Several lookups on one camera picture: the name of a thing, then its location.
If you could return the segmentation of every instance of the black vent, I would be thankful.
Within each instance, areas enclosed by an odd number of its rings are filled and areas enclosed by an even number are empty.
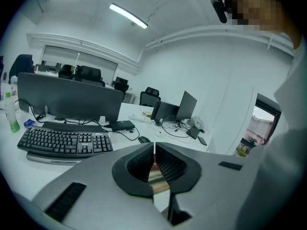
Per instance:
[[[236,171],[240,171],[242,169],[242,165],[240,164],[235,164],[235,163],[229,163],[229,162],[220,162],[219,163],[220,166],[226,167],[228,169],[232,169],[232,170],[236,170]]]
[[[85,188],[81,183],[72,183],[45,213],[57,221],[62,221]]]
[[[156,146],[155,149],[157,165],[167,183],[178,179],[187,171],[187,164],[184,161],[159,146]]]
[[[149,172],[153,166],[153,162],[153,149],[147,149],[138,154],[136,157],[132,158],[127,164],[127,169],[135,178],[141,180],[142,182],[148,182]]]

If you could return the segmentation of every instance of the phone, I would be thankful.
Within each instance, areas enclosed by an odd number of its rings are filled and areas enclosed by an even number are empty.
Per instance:
[[[205,142],[205,140],[204,140],[202,137],[199,137],[199,136],[198,136],[198,140],[200,140],[200,142],[201,142],[202,145],[207,146],[207,143]]]

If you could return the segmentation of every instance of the black office chair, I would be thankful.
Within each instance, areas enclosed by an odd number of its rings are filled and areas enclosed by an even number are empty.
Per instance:
[[[32,55],[19,55],[13,63],[9,73],[9,84],[11,83],[11,77],[17,76],[20,72],[34,73],[34,66],[32,63]]]
[[[155,95],[155,96],[159,96],[160,92],[156,89],[153,89],[151,87],[147,87],[147,89],[145,90],[146,93]]]
[[[126,91],[128,90],[128,88],[129,88],[129,85],[127,85],[127,84],[122,84],[120,82],[116,82],[114,84],[115,90],[122,91],[124,93],[123,100],[125,99]]]
[[[154,107],[156,101],[161,97],[142,91],[140,95],[140,105]]]
[[[59,71],[59,78],[69,79],[71,75],[72,75],[71,65],[64,65],[62,67],[62,70]]]
[[[69,79],[86,82],[99,86],[106,86],[106,83],[101,80],[101,71],[100,69],[87,67],[87,66],[78,66],[76,69],[76,74],[71,75]]]

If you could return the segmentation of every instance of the white desk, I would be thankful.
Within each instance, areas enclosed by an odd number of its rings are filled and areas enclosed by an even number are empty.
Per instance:
[[[128,120],[129,116],[132,115],[137,118],[142,118],[142,112],[151,112],[152,110],[152,107],[122,103],[118,120]],[[17,133],[12,133],[5,112],[0,110],[0,170],[13,191],[32,200],[45,185],[69,170],[72,166],[28,161],[26,159],[27,152],[18,149],[17,143],[26,130],[23,123],[31,118],[31,116],[29,113],[19,109],[16,111],[16,117],[21,129]],[[171,137],[167,135],[161,127],[157,127],[153,123],[142,123],[134,120],[132,120],[132,122],[139,130],[140,135],[147,137],[150,141],[169,142],[194,150],[206,151],[206,148],[200,144],[198,140]],[[165,127],[171,127],[171,124],[165,123]],[[156,134],[158,131],[166,134],[165,137],[157,137]],[[185,132],[182,131],[175,132],[174,129],[170,128],[167,129],[167,131],[177,136],[186,136]],[[135,133],[127,132],[125,135],[129,138],[136,138],[138,134],[135,131]],[[203,137],[209,145],[211,140],[210,135],[200,133],[200,136]],[[123,135],[117,133],[110,133],[110,138],[113,150],[139,144],[138,140],[129,141]],[[166,200],[168,193],[169,192],[161,193],[154,197],[155,205],[158,209],[163,210],[168,206],[168,201]]]
[[[56,77],[56,78],[59,77],[58,73],[53,73],[50,71],[34,71],[34,73],[38,75],[51,76],[51,77]]]

